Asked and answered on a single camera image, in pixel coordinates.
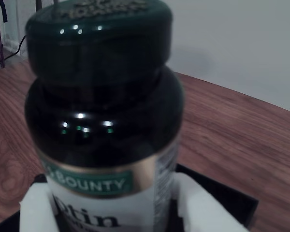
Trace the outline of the gripper white left finger black band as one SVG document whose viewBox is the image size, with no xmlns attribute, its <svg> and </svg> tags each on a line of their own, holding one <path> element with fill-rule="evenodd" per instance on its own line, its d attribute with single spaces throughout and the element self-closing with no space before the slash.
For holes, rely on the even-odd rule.
<svg viewBox="0 0 290 232">
<path fill-rule="evenodd" d="M 47 183 L 33 184 L 20 202 L 20 232 L 59 232 L 58 208 Z"/>
</svg>

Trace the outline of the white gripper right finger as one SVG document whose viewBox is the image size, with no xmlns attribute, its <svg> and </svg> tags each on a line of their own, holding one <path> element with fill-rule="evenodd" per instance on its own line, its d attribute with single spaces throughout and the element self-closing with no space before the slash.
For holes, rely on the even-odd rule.
<svg viewBox="0 0 290 232">
<path fill-rule="evenodd" d="M 209 192 L 191 177 L 174 174 L 173 198 L 186 232 L 247 232 Z"/>
</svg>

